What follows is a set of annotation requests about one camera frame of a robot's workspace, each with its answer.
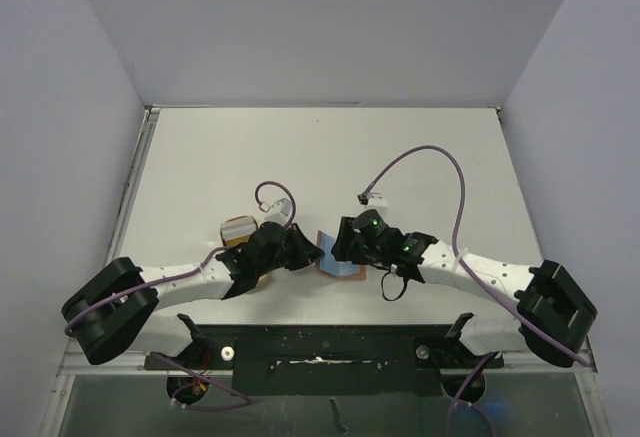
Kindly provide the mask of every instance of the screw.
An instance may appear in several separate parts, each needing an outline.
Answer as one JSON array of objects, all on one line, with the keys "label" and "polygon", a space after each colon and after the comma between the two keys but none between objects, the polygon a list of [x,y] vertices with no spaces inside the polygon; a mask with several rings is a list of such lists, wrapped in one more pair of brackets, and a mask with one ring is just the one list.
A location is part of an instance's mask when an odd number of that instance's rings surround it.
[{"label": "screw", "polygon": [[429,358],[429,347],[426,345],[421,345],[416,349],[416,355],[420,360],[425,360]]},{"label": "screw", "polygon": [[222,351],[220,352],[220,355],[222,356],[222,360],[224,360],[225,362],[230,362],[233,360],[233,357],[236,355],[235,350],[233,350],[233,347],[227,346],[227,347],[223,347]]}]

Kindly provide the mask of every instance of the white cable connector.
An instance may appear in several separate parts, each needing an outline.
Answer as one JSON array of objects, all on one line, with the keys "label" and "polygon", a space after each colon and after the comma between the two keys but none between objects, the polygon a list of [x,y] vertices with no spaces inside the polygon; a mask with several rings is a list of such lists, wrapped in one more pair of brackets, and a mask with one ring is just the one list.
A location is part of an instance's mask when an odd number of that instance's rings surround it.
[{"label": "white cable connector", "polygon": [[266,210],[264,221],[275,222],[277,224],[284,226],[289,221],[292,208],[293,206],[291,205],[291,201],[289,199],[287,198],[280,199]]},{"label": "white cable connector", "polygon": [[364,206],[366,210],[375,209],[380,214],[380,217],[383,219],[387,215],[387,211],[389,210],[389,203],[387,199],[382,197],[382,194],[378,192],[369,192],[367,194],[367,205]]}]

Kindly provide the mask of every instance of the cable tie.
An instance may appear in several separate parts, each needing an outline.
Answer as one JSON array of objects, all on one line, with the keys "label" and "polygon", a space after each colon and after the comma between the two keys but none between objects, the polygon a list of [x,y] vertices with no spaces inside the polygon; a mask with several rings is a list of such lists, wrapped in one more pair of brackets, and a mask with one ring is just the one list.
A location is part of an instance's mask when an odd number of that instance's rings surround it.
[{"label": "cable tie", "polygon": [[469,253],[469,249],[467,248],[462,249],[460,252],[458,252],[458,255],[456,255],[456,258],[453,260],[453,266],[451,267],[451,272],[453,272],[454,274],[456,273],[456,270],[458,270],[458,266],[460,265],[460,260],[464,259],[468,253]]}]

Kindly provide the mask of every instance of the glass panel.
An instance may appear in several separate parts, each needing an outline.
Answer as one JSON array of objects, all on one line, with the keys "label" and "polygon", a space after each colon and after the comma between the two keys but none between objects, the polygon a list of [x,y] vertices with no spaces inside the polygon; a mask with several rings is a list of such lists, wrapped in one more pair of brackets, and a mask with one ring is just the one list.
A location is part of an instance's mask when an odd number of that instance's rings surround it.
[{"label": "glass panel", "polygon": [[[499,436],[592,436],[575,376],[487,374],[481,400]],[[169,409],[165,377],[78,376],[62,437],[185,436],[423,436],[442,437],[448,401],[411,394],[336,397],[265,397],[250,407],[223,413]],[[220,378],[230,383],[230,378]],[[212,389],[203,405],[234,402]],[[490,436],[473,409],[456,411],[456,437]]]}]

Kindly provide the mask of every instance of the wire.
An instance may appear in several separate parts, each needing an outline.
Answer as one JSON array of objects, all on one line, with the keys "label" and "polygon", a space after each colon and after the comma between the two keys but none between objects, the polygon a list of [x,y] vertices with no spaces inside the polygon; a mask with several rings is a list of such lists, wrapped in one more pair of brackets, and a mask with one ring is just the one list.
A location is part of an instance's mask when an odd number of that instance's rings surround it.
[{"label": "wire", "polygon": [[400,298],[407,291],[407,286],[409,285],[409,281],[407,279],[402,279],[402,290],[396,297],[394,297],[393,299],[390,299],[389,297],[387,297],[387,294],[384,293],[384,279],[386,279],[388,275],[391,275],[391,271],[388,271],[386,274],[382,276],[382,279],[380,279],[380,289],[382,290],[382,298],[387,302],[395,302],[396,300],[400,300]]},{"label": "wire", "polygon": [[184,272],[183,274],[178,274],[171,277],[163,277],[162,279],[151,280],[149,282],[145,282],[144,284],[136,285],[135,287],[131,287],[129,289],[123,290],[122,292],[118,292],[117,294],[112,294],[109,297],[105,297],[104,299],[99,300],[95,304],[90,305],[83,311],[79,312],[78,315],[74,316],[64,328],[64,333],[69,337],[73,337],[73,329],[75,329],[78,326],[78,324],[82,319],[84,319],[90,313],[95,312],[96,310],[104,307],[105,305],[110,304],[111,302],[114,302],[116,300],[120,300],[122,297],[131,295],[135,292],[139,292],[144,289],[155,287],[156,285],[175,282],[176,280],[186,279],[188,277],[193,277],[194,275],[199,274],[200,272],[202,272],[202,269],[204,269],[209,264],[209,262],[211,262],[211,259],[213,259],[213,256],[216,253],[220,252],[221,250],[226,250],[227,248],[228,247],[216,247],[215,249],[213,249],[211,252],[207,254],[207,256],[200,263],[200,265],[198,265],[193,270],[190,270],[189,272]]},{"label": "wire", "polygon": [[289,200],[291,201],[291,215],[289,216],[289,220],[287,220],[287,223],[284,224],[285,227],[289,227],[291,225],[291,223],[293,222],[293,219],[295,219],[295,217],[296,217],[296,210],[298,208],[296,206],[296,199],[293,198],[293,194],[289,191],[289,189],[287,189],[280,182],[276,182],[275,180],[265,180],[264,182],[260,182],[256,186],[256,190],[253,193],[253,196],[256,199],[256,202],[258,203],[258,206],[264,204],[264,201],[260,200],[260,189],[262,189],[262,187],[265,187],[267,185],[273,185],[274,187],[278,187],[285,194],[287,194],[287,197],[289,197]]},{"label": "wire", "polygon": [[[211,352],[207,350],[204,353],[204,362],[202,363],[202,374],[204,374],[207,370],[209,370],[210,363],[211,363]],[[194,377],[192,385],[193,385],[193,388],[195,389],[199,385],[202,385],[202,383],[197,377]]]},{"label": "wire", "polygon": [[[184,367],[183,365],[180,365],[178,362],[176,362],[175,360],[167,357],[166,355],[160,354],[158,352],[151,352],[151,355],[154,356],[155,358],[161,360],[162,362],[164,362],[165,364],[171,365],[172,367],[181,370],[182,372],[185,372],[187,374],[189,374],[192,377],[195,377],[196,379],[202,381],[202,382],[206,382],[207,384],[213,385],[214,387],[217,387],[218,389],[224,390],[225,392],[230,393],[231,395],[234,395],[236,397],[240,397],[242,400],[244,400],[244,402],[239,402],[237,404],[229,404],[229,405],[219,405],[219,406],[193,406],[193,405],[187,405],[185,406],[185,409],[187,410],[195,410],[195,411],[200,411],[200,412],[220,412],[220,411],[224,411],[224,410],[235,410],[235,409],[241,409],[242,407],[247,407],[248,405],[253,404],[253,399],[247,395],[244,395],[242,392],[238,392],[237,390],[232,389],[231,387],[227,387],[224,384],[221,384],[220,382],[210,379],[209,377],[207,377],[206,375],[202,375],[202,374],[198,374],[197,372],[188,369],[186,367]],[[178,389],[175,390],[175,392],[173,392],[173,394],[171,394],[171,399],[176,399],[176,396],[182,392],[185,389],[188,389],[189,387],[191,387],[191,383],[188,383],[186,385],[183,385],[182,387],[179,387]]]},{"label": "wire", "polygon": [[[449,400],[451,400],[451,402],[455,405],[456,401],[453,400],[453,397],[447,395],[447,397],[449,397]],[[461,402],[463,404],[465,404],[467,407],[471,407],[473,410],[475,410],[476,412],[478,412],[478,414],[480,414],[480,416],[485,420],[485,422],[487,423],[487,425],[489,426],[489,430],[491,431],[491,437],[498,437],[498,431],[496,429],[496,426],[494,425],[493,421],[491,420],[491,418],[489,417],[489,414],[487,414],[487,411],[484,410],[482,407],[480,407],[479,405],[476,404],[472,404],[471,402],[466,402],[464,400],[459,400],[458,402]]]},{"label": "wire", "polygon": [[[467,378],[464,379],[464,382],[462,382],[462,385],[460,386],[460,388],[458,389],[458,391],[456,392],[456,395],[453,397],[453,400],[451,401],[451,404],[449,404],[449,410],[447,410],[447,420],[446,420],[446,424],[445,424],[445,437],[449,437],[450,435],[450,431],[451,431],[451,417],[453,416],[453,409],[456,407],[456,404],[458,402],[460,402],[460,396],[464,393],[465,389],[467,387],[469,387],[469,385],[471,384],[471,382],[473,382],[475,380],[475,378],[478,376],[478,374],[480,372],[482,372],[482,369],[485,368],[485,366],[497,355],[497,352],[493,352],[491,354],[487,354],[485,355],[480,362],[478,362],[478,364],[473,368],[473,370],[469,373],[469,375],[467,375]],[[493,426],[493,424],[490,424],[492,430],[492,434],[495,435],[495,427]]]},{"label": "wire", "polygon": [[507,312],[513,315],[516,319],[518,319],[520,323],[522,323],[522,325],[527,327],[529,330],[531,330],[531,332],[533,332],[535,335],[540,337],[542,340],[552,345],[554,348],[558,349],[560,352],[564,353],[568,357],[571,357],[571,359],[575,360],[579,364],[584,365],[585,367],[588,367],[589,362],[586,359],[578,355],[573,350],[565,347],[560,342],[555,340],[553,337],[551,337],[550,335],[546,334],[545,332],[540,330],[538,327],[536,327],[532,322],[530,322],[529,320],[524,318],[522,315],[520,315],[520,312],[518,312],[518,309],[512,304],[512,302],[509,300],[508,297],[503,296],[502,294],[500,294],[500,292],[493,289],[489,285],[485,284],[482,281],[482,279],[478,277],[478,274],[476,274],[474,270],[464,261],[464,259],[460,257],[460,251],[458,250],[458,232],[460,231],[460,223],[462,222],[462,213],[464,212],[464,204],[466,201],[466,184],[465,184],[464,174],[462,172],[462,168],[460,167],[460,164],[453,157],[453,155],[451,155],[448,151],[446,151],[442,147],[438,147],[437,145],[420,145],[418,147],[414,147],[413,149],[407,150],[406,152],[400,154],[398,157],[393,159],[384,169],[382,169],[382,171],[376,176],[376,178],[373,179],[373,181],[371,181],[371,183],[367,186],[367,188],[362,192],[361,196],[366,196],[369,192],[371,192],[371,190],[375,187],[378,181],[384,176],[384,174],[386,174],[389,171],[389,169],[391,169],[391,167],[393,167],[395,164],[400,162],[405,157],[413,154],[414,152],[418,152],[419,150],[435,150],[436,152],[440,152],[441,154],[443,154],[445,157],[449,159],[449,161],[453,164],[458,174],[458,179],[460,180],[460,204],[458,206],[456,221],[455,221],[455,224],[453,225],[453,233],[451,236],[451,246],[453,247],[453,253],[455,254],[456,258],[459,259],[460,265],[462,266],[462,268],[467,271],[467,273],[471,276],[471,278],[486,293],[488,293],[498,304],[504,307],[507,310]]}]

